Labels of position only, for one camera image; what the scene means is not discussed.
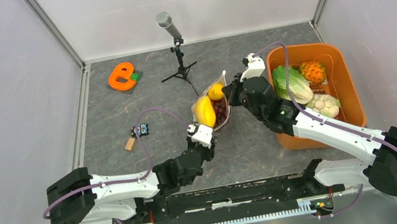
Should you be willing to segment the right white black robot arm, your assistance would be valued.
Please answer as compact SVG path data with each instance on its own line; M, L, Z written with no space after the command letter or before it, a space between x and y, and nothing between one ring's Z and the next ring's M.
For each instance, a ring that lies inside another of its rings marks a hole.
M222 92L229 106L245 107L277 134L312 139L353 156L351 160L317 162L303 181L310 194L321 194L336 184L369 183L386 195L397 196L397 127L373 130L321 115L279 98L262 76L236 79Z

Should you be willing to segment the clear dotted zip top bag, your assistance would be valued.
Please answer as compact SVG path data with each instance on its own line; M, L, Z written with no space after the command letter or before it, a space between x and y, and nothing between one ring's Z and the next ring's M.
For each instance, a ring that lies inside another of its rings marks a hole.
M226 70L214 80L192 104L191 113L194 123L209 126L215 132L224 127L231 118L232 109L224 95Z

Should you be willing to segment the purple grape bunch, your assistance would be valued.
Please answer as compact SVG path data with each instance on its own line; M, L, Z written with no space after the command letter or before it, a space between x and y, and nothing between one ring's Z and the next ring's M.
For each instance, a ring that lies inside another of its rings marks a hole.
M226 105L226 99L223 98L219 101L211 101L213 104L213 109L216 114L216 127L221 126L224 121L226 121L227 116L228 116L228 111L227 111L227 105Z

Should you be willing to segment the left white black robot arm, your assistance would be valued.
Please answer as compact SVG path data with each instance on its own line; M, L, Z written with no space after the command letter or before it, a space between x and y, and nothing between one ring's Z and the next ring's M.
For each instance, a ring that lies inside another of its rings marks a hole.
M92 220L146 221L148 207L137 199L179 192L202 175L204 162L213 159L215 138L187 138L180 156L155 165L149 174L104 176L76 168L47 188L43 218L50 224L80 224Z

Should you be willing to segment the yellow mango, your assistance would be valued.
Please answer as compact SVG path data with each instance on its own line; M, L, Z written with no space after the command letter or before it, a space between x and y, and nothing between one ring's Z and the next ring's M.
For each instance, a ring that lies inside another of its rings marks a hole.
M216 113L209 96L200 97L195 105L193 112L199 124L214 128L216 124Z

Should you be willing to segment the yellow lemon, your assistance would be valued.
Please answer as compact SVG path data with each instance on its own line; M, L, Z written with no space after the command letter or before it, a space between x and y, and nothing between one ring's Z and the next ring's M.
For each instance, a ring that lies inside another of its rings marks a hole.
M223 85L220 82L215 83L207 92L210 100L219 101L223 99L225 97L225 94L222 89Z

